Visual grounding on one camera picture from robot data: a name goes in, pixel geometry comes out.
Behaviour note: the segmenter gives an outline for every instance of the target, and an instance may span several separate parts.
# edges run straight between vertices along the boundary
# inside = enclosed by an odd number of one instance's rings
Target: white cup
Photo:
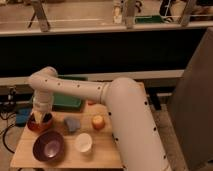
[[[75,139],[75,148],[81,154],[90,154],[92,143],[92,137],[89,134],[81,133]]]

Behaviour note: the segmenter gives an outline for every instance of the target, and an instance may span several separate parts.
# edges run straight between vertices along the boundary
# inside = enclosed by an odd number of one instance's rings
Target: tabletop
[[[20,137],[15,154],[11,160],[11,168],[104,168],[104,169],[121,169],[122,163],[116,144],[112,137],[112,127],[104,105],[95,104],[88,105],[86,102],[80,112],[57,112],[53,111],[52,130],[56,130],[63,135],[65,142],[64,155],[58,161],[40,162],[33,156],[33,144],[37,137],[37,133],[24,128]],[[91,119],[94,115],[102,115],[106,125],[102,130],[94,130]],[[70,133],[63,120],[65,117],[71,116],[79,119],[81,128]],[[85,156],[80,154],[74,147],[74,140],[80,133],[89,133],[93,139],[92,154]]]

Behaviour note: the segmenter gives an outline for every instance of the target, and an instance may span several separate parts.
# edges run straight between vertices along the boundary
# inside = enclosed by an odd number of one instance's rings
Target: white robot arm
[[[46,67],[32,74],[29,84],[35,90],[33,107],[40,112],[51,110],[53,92],[105,104],[124,170],[171,171],[145,90],[134,80],[123,77],[111,83],[63,80],[57,78],[54,68]]]

